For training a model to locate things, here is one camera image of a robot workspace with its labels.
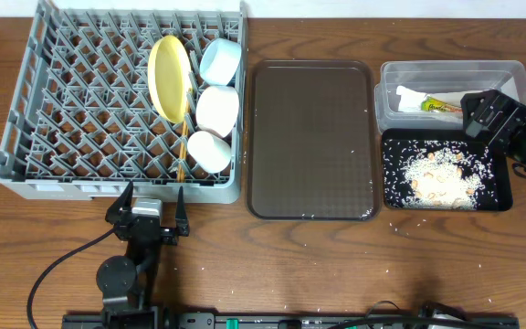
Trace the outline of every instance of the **white wall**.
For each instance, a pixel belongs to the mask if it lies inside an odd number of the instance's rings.
[[[32,16],[37,0],[0,0],[0,16]],[[244,0],[250,17],[526,18],[526,0]],[[53,0],[59,8],[237,11],[239,0]]]

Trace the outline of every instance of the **dish rack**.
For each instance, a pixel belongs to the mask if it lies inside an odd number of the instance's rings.
[[[189,53],[193,91],[185,115],[197,130],[195,105],[207,85],[199,62],[217,37],[238,42],[231,81],[239,94],[237,124],[225,139],[230,166],[208,174],[190,155],[182,124],[162,118],[147,86],[153,44],[177,36]],[[40,1],[27,41],[0,146],[0,183],[28,199],[87,200],[135,196],[191,203],[232,203],[240,194],[241,135],[247,69],[247,16],[241,12],[57,10]],[[178,170],[184,170],[178,182]]]

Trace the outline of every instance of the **black tray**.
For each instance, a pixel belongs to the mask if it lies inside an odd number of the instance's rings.
[[[471,138],[467,137],[461,131],[448,131],[448,130],[420,130],[420,129],[389,129],[383,133],[383,138],[381,139],[381,156],[384,158],[395,158],[401,159],[406,157],[407,153],[401,153],[403,148],[406,147],[406,144],[401,143],[397,145],[394,141],[459,141],[466,142],[467,146],[463,146],[471,154],[483,154],[487,149],[486,145],[482,142],[474,141]],[[427,152],[436,151],[435,146],[428,146]],[[494,177],[484,179],[482,183],[486,187],[486,192],[493,191],[494,195],[491,196],[488,193],[482,194],[477,197],[479,205],[474,211],[480,210],[489,210],[489,211],[506,211],[512,207],[512,193],[510,190],[510,180],[509,180],[509,168],[507,165],[507,160],[504,154],[498,154],[489,152],[489,158],[491,161],[491,168],[493,169],[492,173]],[[391,198],[391,184],[396,175],[400,175],[400,170],[398,168],[398,163],[386,162],[383,161],[383,175],[384,179],[386,178],[387,183],[384,183],[384,203],[387,207],[398,208],[398,209],[411,209],[409,207],[399,207],[395,203],[395,200]],[[465,170],[464,174],[469,175],[468,169]],[[396,191],[401,192],[402,195],[410,193],[411,186],[409,184],[397,184]],[[430,210],[443,210],[443,211],[456,211],[449,209],[434,209]]]
[[[371,71],[267,60],[249,113],[247,205],[263,219],[368,220],[381,206]]]

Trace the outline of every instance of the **wooden tabletop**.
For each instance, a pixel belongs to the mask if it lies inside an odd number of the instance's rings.
[[[248,65],[266,58],[357,59],[375,81],[390,60],[516,59],[526,68],[526,20],[249,19]],[[0,140],[30,19],[0,18]],[[188,205],[191,236],[164,248],[155,301],[182,311],[364,313],[433,300],[472,313],[509,313],[526,328],[526,181],[510,179],[501,213],[392,211],[368,223],[267,222],[241,198]],[[26,298],[57,257],[110,226],[109,198],[25,200],[0,185],[0,328],[26,328]],[[166,208],[172,218],[173,207]],[[125,245],[109,238],[59,265],[36,295],[41,328],[96,312],[99,265]]]

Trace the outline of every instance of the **white mug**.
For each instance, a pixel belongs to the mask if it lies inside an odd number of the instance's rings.
[[[208,87],[196,106],[198,127],[217,137],[225,138],[235,126],[238,116],[238,94],[232,87]]]
[[[230,146],[209,132],[196,132],[188,140],[188,153],[207,173],[216,174],[230,163]]]
[[[217,38],[208,45],[200,61],[200,77],[211,86],[226,86],[241,61],[241,45]]]

